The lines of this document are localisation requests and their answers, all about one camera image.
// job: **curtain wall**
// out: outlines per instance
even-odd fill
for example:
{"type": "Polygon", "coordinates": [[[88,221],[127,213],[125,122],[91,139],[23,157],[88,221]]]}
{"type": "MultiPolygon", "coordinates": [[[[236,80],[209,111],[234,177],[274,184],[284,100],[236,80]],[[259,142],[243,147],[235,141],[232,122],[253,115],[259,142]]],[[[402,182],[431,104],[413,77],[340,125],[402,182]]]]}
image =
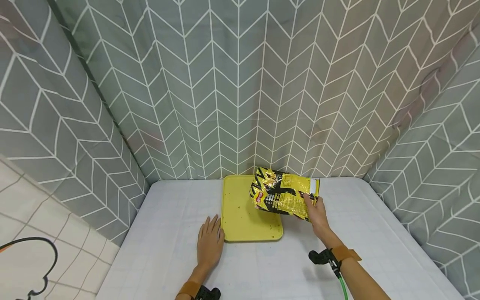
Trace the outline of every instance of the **curtain wall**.
{"type": "Polygon", "coordinates": [[[48,3],[1,0],[0,15],[0,153],[120,245],[145,177],[48,3]]]}
{"type": "Polygon", "coordinates": [[[480,297],[479,38],[477,26],[453,49],[366,176],[466,299],[480,297]]]}
{"type": "Polygon", "coordinates": [[[58,0],[149,182],[363,176],[477,1],[58,0]]]}

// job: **wrist strap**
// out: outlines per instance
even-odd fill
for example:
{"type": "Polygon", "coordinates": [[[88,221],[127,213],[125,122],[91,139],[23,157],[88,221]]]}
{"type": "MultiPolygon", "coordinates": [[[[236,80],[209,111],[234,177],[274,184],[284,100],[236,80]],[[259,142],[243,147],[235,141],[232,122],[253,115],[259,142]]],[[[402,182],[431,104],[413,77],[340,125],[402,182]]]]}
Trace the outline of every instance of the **wrist strap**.
{"type": "Polygon", "coordinates": [[[352,257],[356,261],[361,261],[360,256],[355,252],[355,250],[349,249],[345,245],[332,248],[331,252],[338,262],[341,262],[349,257],[352,257]]]}
{"type": "Polygon", "coordinates": [[[202,285],[193,281],[187,281],[183,284],[183,287],[181,287],[179,293],[177,294],[187,294],[189,295],[192,299],[195,299],[197,297],[198,291],[200,290],[200,287],[202,285]]]}

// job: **forearm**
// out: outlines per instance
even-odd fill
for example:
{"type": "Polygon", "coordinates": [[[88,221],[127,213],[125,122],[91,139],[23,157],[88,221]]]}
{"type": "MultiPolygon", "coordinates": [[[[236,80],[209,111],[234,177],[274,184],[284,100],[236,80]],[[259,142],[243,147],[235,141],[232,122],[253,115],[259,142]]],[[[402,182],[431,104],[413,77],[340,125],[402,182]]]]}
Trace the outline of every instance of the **forearm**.
{"type": "MultiPolygon", "coordinates": [[[[331,249],[343,245],[340,238],[330,229],[321,230],[320,240],[331,249]]],[[[355,300],[389,300],[384,290],[370,274],[353,258],[342,261],[340,272],[355,300]]]]}
{"type": "MultiPolygon", "coordinates": [[[[205,282],[209,272],[210,271],[204,267],[196,266],[187,281],[196,282],[202,285],[205,282]]],[[[192,300],[192,298],[187,294],[179,294],[175,300],[192,300]]]]}

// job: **snack bag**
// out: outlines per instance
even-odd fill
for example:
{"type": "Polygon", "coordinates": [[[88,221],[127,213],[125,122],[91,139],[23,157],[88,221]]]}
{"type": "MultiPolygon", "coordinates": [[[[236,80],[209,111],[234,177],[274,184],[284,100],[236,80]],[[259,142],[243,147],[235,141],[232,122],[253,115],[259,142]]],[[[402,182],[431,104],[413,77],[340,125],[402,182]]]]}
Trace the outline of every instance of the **snack bag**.
{"type": "Polygon", "coordinates": [[[258,167],[250,188],[256,208],[309,221],[303,194],[316,204],[320,180],[258,167]]]}

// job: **red logo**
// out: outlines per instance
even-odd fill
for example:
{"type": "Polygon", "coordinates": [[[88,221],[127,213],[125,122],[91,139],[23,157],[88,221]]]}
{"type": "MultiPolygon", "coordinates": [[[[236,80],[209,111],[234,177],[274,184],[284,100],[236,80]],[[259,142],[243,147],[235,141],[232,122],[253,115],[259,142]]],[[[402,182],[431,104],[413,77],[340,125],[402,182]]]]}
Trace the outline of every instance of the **red logo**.
{"type": "Polygon", "coordinates": [[[258,193],[258,196],[257,196],[257,199],[255,199],[255,201],[256,201],[256,202],[261,202],[263,195],[264,195],[264,193],[259,192],[259,193],[258,193]]]}

